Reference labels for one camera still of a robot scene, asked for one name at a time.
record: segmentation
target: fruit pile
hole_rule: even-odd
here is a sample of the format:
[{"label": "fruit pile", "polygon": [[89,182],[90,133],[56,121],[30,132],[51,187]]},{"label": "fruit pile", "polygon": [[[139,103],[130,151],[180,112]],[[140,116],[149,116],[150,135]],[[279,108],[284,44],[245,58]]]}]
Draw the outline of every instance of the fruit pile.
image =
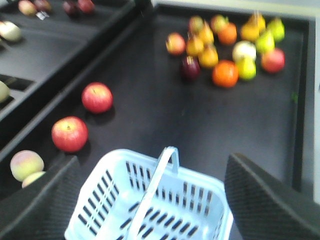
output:
[{"label": "fruit pile", "polygon": [[[239,30],[240,41],[237,42]],[[261,54],[261,66],[268,73],[277,73],[285,66],[285,53],[276,43],[285,37],[285,27],[278,17],[267,25],[261,13],[255,12],[237,29],[223,15],[215,15],[208,23],[200,16],[192,16],[188,22],[187,40],[177,32],[168,35],[167,51],[182,58],[180,73],[184,80],[194,81],[203,69],[212,70],[215,85],[231,88],[239,79],[252,80],[257,74],[257,53]],[[214,45],[215,36],[223,46],[232,46],[232,60],[219,59]]]}]

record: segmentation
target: white fruit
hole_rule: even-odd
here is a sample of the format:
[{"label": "white fruit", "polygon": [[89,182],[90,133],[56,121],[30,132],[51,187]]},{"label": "white fruit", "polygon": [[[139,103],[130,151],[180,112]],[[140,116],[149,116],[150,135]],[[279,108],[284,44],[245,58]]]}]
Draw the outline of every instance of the white fruit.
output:
[{"label": "white fruit", "polygon": [[22,37],[20,28],[10,21],[0,22],[0,35],[10,42],[17,42]]},{"label": "white fruit", "polygon": [[234,62],[238,62],[244,57],[249,57],[253,61],[255,61],[257,57],[256,46],[252,42],[246,40],[237,42],[232,51],[232,59]]}]

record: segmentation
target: dark red apple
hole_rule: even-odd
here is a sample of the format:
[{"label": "dark red apple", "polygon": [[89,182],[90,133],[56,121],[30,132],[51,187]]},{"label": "dark red apple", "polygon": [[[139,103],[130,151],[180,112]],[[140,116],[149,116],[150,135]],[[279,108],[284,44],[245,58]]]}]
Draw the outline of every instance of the dark red apple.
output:
[{"label": "dark red apple", "polygon": [[108,111],[113,105],[110,89],[101,82],[88,84],[81,95],[83,106],[94,114]]},{"label": "dark red apple", "polygon": [[261,66],[268,73],[275,74],[281,71],[286,64],[286,56],[280,48],[275,48],[261,56]]},{"label": "dark red apple", "polygon": [[78,0],[78,7],[84,14],[92,14],[95,4],[91,0]]},{"label": "dark red apple", "polygon": [[67,116],[58,120],[51,130],[54,145],[67,153],[82,149],[88,140],[88,135],[85,122],[76,116]]},{"label": "dark red apple", "polygon": [[78,17],[80,15],[77,4],[72,0],[65,0],[62,4],[64,12],[71,18]]},{"label": "dark red apple", "polygon": [[38,12],[50,13],[52,10],[51,4],[47,0],[34,0],[33,4]]},{"label": "dark red apple", "polygon": [[194,81],[200,75],[200,65],[196,58],[186,56],[180,65],[180,74],[186,81]]}]

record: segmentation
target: apple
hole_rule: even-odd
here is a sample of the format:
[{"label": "apple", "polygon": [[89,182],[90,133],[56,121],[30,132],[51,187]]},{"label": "apple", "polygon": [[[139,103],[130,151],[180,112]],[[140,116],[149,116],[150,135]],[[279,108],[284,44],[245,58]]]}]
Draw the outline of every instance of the apple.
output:
[{"label": "apple", "polygon": [[286,56],[283,50],[275,48],[261,56],[261,66],[268,73],[274,74],[281,71],[286,64]]},{"label": "apple", "polygon": [[33,4],[38,12],[50,13],[52,10],[51,4],[47,0],[34,0]]},{"label": "apple", "polygon": [[36,6],[29,0],[20,0],[18,3],[18,9],[26,16],[35,16],[37,11]]},{"label": "apple", "polygon": [[58,120],[51,130],[54,145],[67,153],[82,149],[88,140],[88,135],[85,122],[76,116],[67,116]]},{"label": "apple", "polygon": [[192,56],[186,56],[182,59],[180,65],[180,74],[186,81],[192,82],[200,75],[200,65],[198,60]]},{"label": "apple", "polygon": [[169,34],[165,46],[171,55],[179,56],[185,51],[186,42],[179,33],[172,32]]},{"label": "apple", "polygon": [[82,91],[83,106],[94,114],[108,111],[113,105],[113,95],[110,89],[101,82],[92,82]]},{"label": "apple", "polygon": [[78,17],[80,15],[77,4],[72,0],[65,0],[62,4],[64,12],[71,18]]},{"label": "apple", "polygon": [[0,22],[0,36],[9,42],[18,42],[21,37],[20,28],[11,21]]},{"label": "apple", "polygon": [[95,4],[91,0],[78,0],[78,7],[84,14],[92,14]]}]

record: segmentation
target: peach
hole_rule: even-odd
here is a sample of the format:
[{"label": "peach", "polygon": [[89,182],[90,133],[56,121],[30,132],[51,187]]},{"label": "peach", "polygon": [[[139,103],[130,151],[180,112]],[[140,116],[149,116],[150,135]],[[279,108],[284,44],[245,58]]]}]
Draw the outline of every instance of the peach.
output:
[{"label": "peach", "polygon": [[29,175],[42,171],[44,167],[42,158],[36,152],[30,150],[17,152],[10,162],[12,175],[20,182]]},{"label": "peach", "polygon": [[30,185],[31,183],[33,183],[35,180],[40,178],[45,173],[46,173],[45,171],[37,171],[37,172],[34,172],[31,175],[27,176],[22,182],[22,185],[21,185],[22,188],[25,188],[26,186]]}]

